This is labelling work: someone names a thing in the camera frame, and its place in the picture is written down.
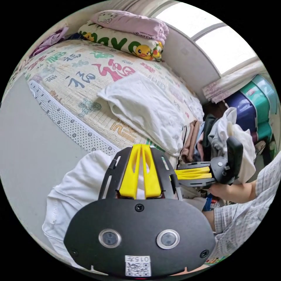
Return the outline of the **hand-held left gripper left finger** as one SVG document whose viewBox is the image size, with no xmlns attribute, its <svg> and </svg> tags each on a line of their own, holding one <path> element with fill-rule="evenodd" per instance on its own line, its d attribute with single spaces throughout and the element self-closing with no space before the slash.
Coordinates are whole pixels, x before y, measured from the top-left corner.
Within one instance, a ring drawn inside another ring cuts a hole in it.
<svg viewBox="0 0 281 281">
<path fill-rule="evenodd" d="M 134 145 L 131 149 L 123 180 L 119 189 L 119 194 L 122 197 L 137 197 L 140 154 L 141 145 Z"/>
</svg>

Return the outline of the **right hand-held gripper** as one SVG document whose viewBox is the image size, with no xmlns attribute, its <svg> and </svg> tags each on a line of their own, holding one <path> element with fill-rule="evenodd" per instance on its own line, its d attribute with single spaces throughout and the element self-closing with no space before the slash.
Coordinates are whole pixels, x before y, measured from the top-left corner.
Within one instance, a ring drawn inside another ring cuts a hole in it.
<svg viewBox="0 0 281 281">
<path fill-rule="evenodd" d="M 207 190 L 212 184 L 233 184 L 236 160 L 215 157 L 209 162 L 192 162 L 175 170 L 179 184 L 185 188 Z"/>
</svg>

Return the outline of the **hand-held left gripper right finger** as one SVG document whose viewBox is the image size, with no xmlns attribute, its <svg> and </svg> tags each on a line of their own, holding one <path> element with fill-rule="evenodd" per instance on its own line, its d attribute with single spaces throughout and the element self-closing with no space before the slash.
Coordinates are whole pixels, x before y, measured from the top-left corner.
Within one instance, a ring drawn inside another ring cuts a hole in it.
<svg viewBox="0 0 281 281">
<path fill-rule="evenodd" d="M 162 195 L 152 148 L 142 145 L 143 180 L 146 199 L 158 198 Z"/>
</svg>

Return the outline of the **person's left hand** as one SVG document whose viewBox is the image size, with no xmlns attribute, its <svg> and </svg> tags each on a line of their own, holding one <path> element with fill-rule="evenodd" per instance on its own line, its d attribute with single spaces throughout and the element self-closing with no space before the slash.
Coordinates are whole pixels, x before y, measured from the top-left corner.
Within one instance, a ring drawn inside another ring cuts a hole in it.
<svg viewBox="0 0 281 281">
<path fill-rule="evenodd" d="M 173 274 L 173 275 L 171 275 L 171 276 L 190 274 L 190 273 L 193 273 L 193 272 L 196 272 L 196 271 L 200 271 L 200 270 L 203 270 L 203 269 L 209 268 L 209 267 L 210 267 L 209 265 L 203 264 L 201 267 L 198 267 L 198 268 L 196 268 L 195 270 L 192 270 L 192 271 L 188 271 L 188 270 L 187 270 L 187 267 L 186 267 L 186 268 L 184 269 L 184 271 L 182 271 L 182 272 L 180 272 L 180 273 Z"/>
</svg>

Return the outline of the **person's right hand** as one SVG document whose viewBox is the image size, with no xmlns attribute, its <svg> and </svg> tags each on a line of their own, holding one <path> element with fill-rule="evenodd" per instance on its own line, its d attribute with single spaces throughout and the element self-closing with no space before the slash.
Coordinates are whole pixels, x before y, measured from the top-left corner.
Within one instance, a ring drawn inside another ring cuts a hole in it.
<svg viewBox="0 0 281 281">
<path fill-rule="evenodd" d="M 223 195 L 223 185 L 219 183 L 212 184 L 208 189 L 208 192 L 211 193 L 215 197 L 222 198 Z"/>
</svg>

